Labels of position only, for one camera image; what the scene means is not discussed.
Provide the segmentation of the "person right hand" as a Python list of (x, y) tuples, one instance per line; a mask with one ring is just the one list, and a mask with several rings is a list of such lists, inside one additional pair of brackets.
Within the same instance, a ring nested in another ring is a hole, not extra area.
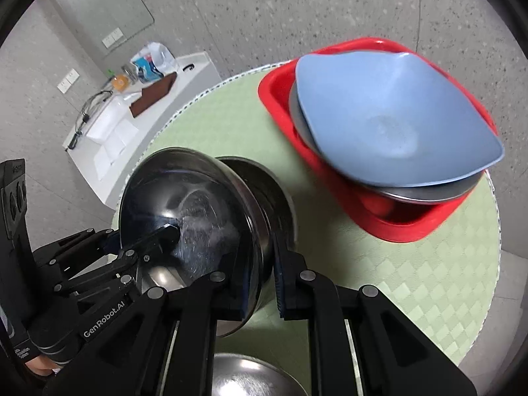
[(37, 376), (50, 376), (54, 370), (58, 369), (58, 365), (50, 358), (40, 355), (25, 363), (25, 366)]

